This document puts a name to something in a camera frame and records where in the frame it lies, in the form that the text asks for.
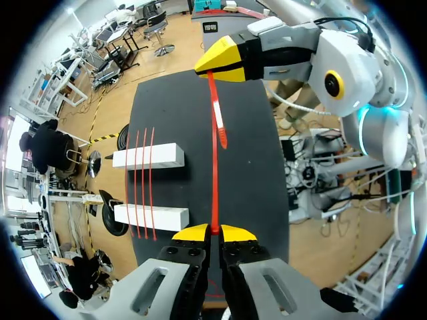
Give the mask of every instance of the robotic arm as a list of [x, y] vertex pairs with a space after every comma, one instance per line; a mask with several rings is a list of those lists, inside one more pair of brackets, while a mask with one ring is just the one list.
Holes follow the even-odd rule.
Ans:
[[391, 52], [375, 47], [369, 30], [356, 37], [321, 28], [332, 20], [294, 26], [277, 17], [259, 20], [214, 43], [195, 72], [205, 77], [212, 70], [215, 79], [233, 82], [307, 83], [326, 111], [342, 118], [351, 146], [398, 168], [408, 146], [413, 80]]
[[[218, 241], [222, 286], [233, 319], [272, 320], [285, 315], [304, 320], [366, 319], [323, 302], [309, 279], [281, 259], [271, 258], [249, 231], [222, 225]], [[180, 231], [157, 259], [148, 259], [116, 283], [110, 299], [85, 313], [85, 318], [199, 319], [207, 290], [210, 243], [208, 224]]]

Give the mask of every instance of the wooden floor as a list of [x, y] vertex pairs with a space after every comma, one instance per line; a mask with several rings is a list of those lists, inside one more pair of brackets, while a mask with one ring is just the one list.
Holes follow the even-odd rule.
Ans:
[[[139, 45], [149, 46], [149, 49], [140, 51], [135, 60], [140, 63], [140, 66], [125, 71], [116, 84], [106, 89], [98, 110], [102, 89], [91, 93], [87, 77], [81, 76], [82, 79], [78, 79], [77, 84], [88, 93], [89, 100], [77, 108], [65, 105], [60, 114], [60, 129], [89, 139], [97, 110], [91, 139], [118, 133], [124, 125], [129, 123], [138, 83], [193, 68], [203, 54], [200, 29], [198, 23], [191, 23], [189, 15], [170, 17], [169, 26], [162, 38], [165, 44], [175, 45], [175, 51], [163, 57], [153, 55], [153, 50], [159, 47], [157, 41], [147, 41], [136, 33], [135, 39]], [[337, 119], [333, 117], [323, 119], [323, 117], [310, 115], [308, 119], [316, 119], [329, 127], [338, 127]], [[110, 155], [117, 150], [116, 139], [97, 142], [90, 150], [94, 149], [103, 156]], [[77, 183], [80, 189], [84, 188], [83, 175], [77, 178]], [[103, 160], [99, 175], [95, 179], [88, 180], [87, 188], [94, 193], [103, 189], [115, 198], [125, 199], [124, 172], [113, 169], [111, 160]], [[73, 216], [79, 222], [86, 251], [91, 256], [83, 207], [73, 205]], [[54, 220], [60, 241], [70, 241], [67, 207], [64, 203], [55, 204]], [[137, 267], [129, 232], [122, 237], [110, 235], [103, 225], [100, 210], [96, 217], [89, 216], [89, 224], [93, 246], [104, 250], [111, 257], [115, 267], [114, 277], [121, 279]], [[340, 221], [330, 225], [329, 236], [328, 227], [322, 230], [322, 225], [321, 221], [309, 220], [300, 225], [290, 226], [290, 264], [319, 287], [333, 286], [349, 272], [350, 268], [355, 269], [363, 264], [392, 232], [391, 218], [359, 212], [356, 208], [347, 210]]]

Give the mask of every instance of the white foam block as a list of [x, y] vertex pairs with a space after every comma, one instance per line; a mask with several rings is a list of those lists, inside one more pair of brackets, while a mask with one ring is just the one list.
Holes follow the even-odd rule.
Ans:
[[[117, 222], [131, 223], [137, 225], [135, 215], [135, 205], [128, 204], [129, 220], [127, 220], [126, 204], [114, 206], [114, 219]], [[142, 205], [136, 205], [136, 214], [138, 216], [138, 225], [144, 226], [144, 215]], [[167, 207], [153, 207], [153, 220], [154, 227], [159, 230], [168, 231], [181, 231], [188, 226], [189, 214], [187, 208], [167, 208]], [[151, 208], [149, 205], [145, 206], [145, 222], [147, 228], [153, 228], [151, 222]]]
[[[135, 169], [135, 150], [136, 150], [136, 169], [149, 168], [150, 146], [145, 147], [144, 159], [142, 159], [143, 147], [127, 150], [127, 170]], [[126, 150], [115, 151], [113, 154], [113, 168], [125, 168]], [[174, 168], [183, 167], [184, 151], [176, 143], [166, 143], [164, 145], [154, 145], [153, 155], [151, 156], [151, 168]]]

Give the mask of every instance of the red cable tie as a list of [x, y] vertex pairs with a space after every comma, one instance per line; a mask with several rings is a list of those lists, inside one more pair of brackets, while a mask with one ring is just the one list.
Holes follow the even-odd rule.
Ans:
[[133, 164], [133, 194], [135, 199], [135, 218], [136, 218], [136, 227], [138, 230], [138, 238], [141, 239], [141, 234], [139, 233], [139, 222], [138, 222], [138, 210], [137, 210], [137, 198], [136, 198], [136, 153], [138, 150], [138, 140], [139, 140], [139, 130], [136, 132], [136, 145], [135, 145], [135, 163]]
[[129, 149], [129, 132], [127, 132], [127, 139], [126, 139], [126, 156], [125, 156], [125, 198], [126, 198], [126, 212], [127, 212], [127, 222], [129, 223], [129, 229], [131, 231], [131, 236], [133, 237], [132, 232], [132, 226], [131, 221], [129, 219], [129, 206], [127, 205], [128, 199], [127, 199], [127, 150]]
[[[209, 88], [211, 88], [212, 72], [207, 72]], [[212, 125], [212, 212], [211, 212], [211, 234], [220, 234], [220, 215], [218, 212], [218, 142], [216, 138], [216, 119], [214, 111], [214, 97], [211, 95], [211, 125]]]
[[209, 90], [211, 91], [211, 102], [213, 111], [215, 112], [216, 126], [218, 128], [218, 135], [220, 136], [221, 146], [222, 149], [227, 149], [228, 141], [226, 128], [224, 127], [224, 122], [222, 121], [220, 101], [218, 99], [218, 92], [216, 90], [214, 74], [210, 70], [207, 72], [207, 80], [209, 81]]
[[218, 285], [215, 283], [214, 280], [208, 279], [207, 280], [209, 283], [211, 283], [214, 287], [215, 287], [215, 295], [209, 294], [209, 293], [205, 293], [206, 297], [211, 297], [211, 298], [224, 298], [225, 295], [220, 295], [220, 288], [218, 287]]
[[153, 224], [153, 238], [157, 241], [155, 235], [154, 218], [153, 218], [153, 184], [151, 183], [151, 154], [153, 153], [154, 127], [151, 131], [151, 145], [149, 147], [149, 205], [151, 207], [151, 223]]
[[266, 17], [268, 17], [267, 15], [263, 15], [262, 13], [251, 10], [251, 9], [246, 9], [243, 7], [237, 7], [237, 9], [239, 13], [243, 13], [244, 15], [249, 15], [254, 18], [265, 19]]
[[145, 154], [145, 139], [147, 138], [147, 128], [144, 131], [144, 141], [142, 144], [142, 212], [144, 214], [144, 231], [145, 238], [148, 239], [147, 222], [145, 221], [145, 193], [144, 193], [144, 154]]

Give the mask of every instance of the black table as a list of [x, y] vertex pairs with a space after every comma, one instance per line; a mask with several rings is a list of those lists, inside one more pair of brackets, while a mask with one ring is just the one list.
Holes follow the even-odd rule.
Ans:
[[[261, 81], [217, 81], [217, 86], [228, 134], [228, 149], [218, 147], [220, 223], [251, 231], [272, 256], [288, 261], [284, 158], [265, 89]], [[207, 79], [199, 78], [194, 71], [140, 83], [133, 100], [129, 147], [135, 147], [137, 130], [139, 145], [142, 145], [144, 129], [148, 128], [147, 135], [150, 136], [151, 128], [155, 127], [155, 145], [175, 142], [185, 153], [185, 167], [153, 170], [153, 203], [160, 207], [189, 208], [189, 226], [210, 223], [211, 220], [210, 113]], [[141, 205], [141, 175], [137, 175], [136, 202], [133, 171], [128, 175], [129, 203]], [[147, 179], [144, 183], [145, 199], [149, 199]], [[157, 257], [174, 234], [156, 230], [158, 240], [155, 242], [152, 230], [148, 231], [150, 239], [144, 239], [143, 228], [142, 238], [132, 239], [138, 265], [150, 257]], [[212, 239], [208, 277], [211, 281], [207, 293], [223, 295], [216, 237]], [[223, 297], [206, 297], [206, 301], [223, 300]]]

